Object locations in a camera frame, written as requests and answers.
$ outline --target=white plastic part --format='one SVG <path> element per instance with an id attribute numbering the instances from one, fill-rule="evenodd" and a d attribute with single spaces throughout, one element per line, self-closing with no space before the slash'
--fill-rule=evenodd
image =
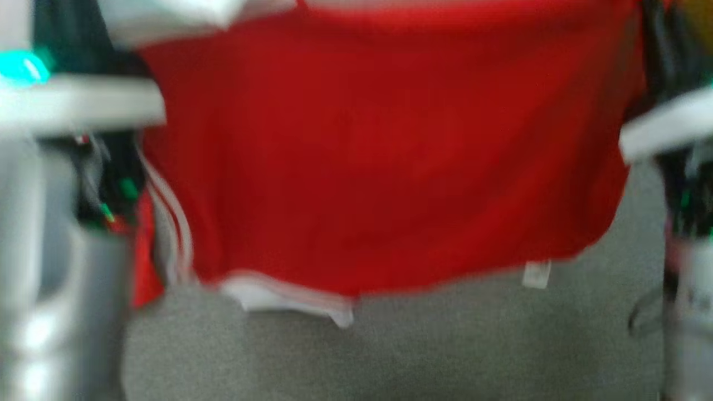
<path id="1" fill-rule="evenodd" d="M 0 51 L 32 47 L 34 0 L 0 0 Z"/>
<path id="2" fill-rule="evenodd" d="M 627 163 L 674 151 L 713 136 L 713 85 L 687 93 L 622 127 Z"/>
<path id="3" fill-rule="evenodd" d="M 44 85 L 0 86 L 0 140 L 111 131 L 165 122 L 153 80 L 58 75 Z"/>

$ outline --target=white clothing tag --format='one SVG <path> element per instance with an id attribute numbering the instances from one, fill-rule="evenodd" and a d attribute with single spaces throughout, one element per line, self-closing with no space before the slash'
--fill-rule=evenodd
<path id="1" fill-rule="evenodd" d="M 550 280 L 550 270 L 552 270 L 551 260 L 528 262 L 525 265 L 525 273 L 523 274 L 523 285 L 527 288 L 536 288 L 538 290 L 546 289 Z"/>

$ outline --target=red cloth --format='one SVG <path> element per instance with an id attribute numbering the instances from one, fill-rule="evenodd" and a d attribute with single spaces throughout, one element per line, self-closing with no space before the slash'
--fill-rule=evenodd
<path id="1" fill-rule="evenodd" d="M 141 194 L 136 207 L 139 229 L 135 240 L 133 306 L 140 308 L 163 295 L 163 284 L 153 265 L 153 207 L 148 192 Z"/>
<path id="2" fill-rule="evenodd" d="M 205 283 L 358 296 L 569 258 L 609 227 L 635 0 L 298 9 L 145 49 L 149 159 Z"/>

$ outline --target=teal light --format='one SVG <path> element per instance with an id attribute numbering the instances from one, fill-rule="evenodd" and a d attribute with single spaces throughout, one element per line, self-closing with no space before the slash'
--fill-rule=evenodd
<path id="1" fill-rule="evenodd" d="M 46 83 L 51 73 L 45 63 L 29 51 L 0 53 L 0 83 L 32 86 Z"/>

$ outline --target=green wire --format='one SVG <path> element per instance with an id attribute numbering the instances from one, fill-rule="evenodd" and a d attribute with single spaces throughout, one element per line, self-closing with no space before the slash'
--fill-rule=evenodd
<path id="1" fill-rule="evenodd" d="M 130 178 L 124 178 L 123 180 L 121 180 L 119 185 L 121 186 L 121 192 L 128 200 L 136 201 L 138 199 L 138 189 Z"/>
<path id="2" fill-rule="evenodd" d="M 109 223 L 114 223 L 116 219 L 114 218 L 114 213 L 111 212 L 111 209 L 106 203 L 101 204 L 101 211 L 104 213 L 104 217 L 106 217 L 106 220 Z"/>

